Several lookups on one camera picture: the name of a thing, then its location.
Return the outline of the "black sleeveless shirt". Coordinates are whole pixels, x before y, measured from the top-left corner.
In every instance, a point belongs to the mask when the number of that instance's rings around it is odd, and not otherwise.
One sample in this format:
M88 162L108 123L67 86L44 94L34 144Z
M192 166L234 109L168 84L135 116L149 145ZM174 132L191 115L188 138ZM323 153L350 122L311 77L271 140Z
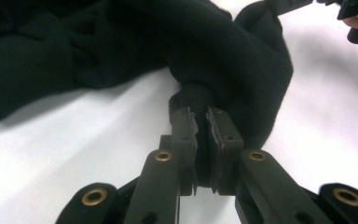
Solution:
M248 148L267 141L293 66L272 7L211 0L0 0L0 120L32 101L168 67L200 129L228 112Z

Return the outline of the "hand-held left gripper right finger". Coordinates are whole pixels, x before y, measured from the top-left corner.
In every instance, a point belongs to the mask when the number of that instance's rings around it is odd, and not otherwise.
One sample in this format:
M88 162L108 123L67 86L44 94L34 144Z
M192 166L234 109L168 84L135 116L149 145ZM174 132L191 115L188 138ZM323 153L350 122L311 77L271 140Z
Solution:
M208 139L211 158L211 187L219 195L235 195L237 161L243 151L243 140L229 114L209 107Z

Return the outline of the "white table sheet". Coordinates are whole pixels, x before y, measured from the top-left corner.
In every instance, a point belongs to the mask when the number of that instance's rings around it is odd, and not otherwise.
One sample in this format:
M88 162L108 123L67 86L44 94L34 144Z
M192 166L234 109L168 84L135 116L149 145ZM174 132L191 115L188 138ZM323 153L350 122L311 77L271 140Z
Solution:
M314 3L281 18L295 72L265 149L313 191L332 182L358 189L358 45L337 12ZM161 69L45 98L0 121L0 224L55 224L79 189L135 178L171 129L178 88Z

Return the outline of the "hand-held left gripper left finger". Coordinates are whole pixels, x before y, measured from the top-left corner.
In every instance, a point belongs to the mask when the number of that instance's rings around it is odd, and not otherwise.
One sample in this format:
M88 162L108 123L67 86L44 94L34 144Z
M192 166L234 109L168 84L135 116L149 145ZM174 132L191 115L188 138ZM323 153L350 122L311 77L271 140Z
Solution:
M196 193L198 184L195 171L198 126L188 107L172 113L171 125L172 133L160 137L159 147L179 156L180 194L190 196Z

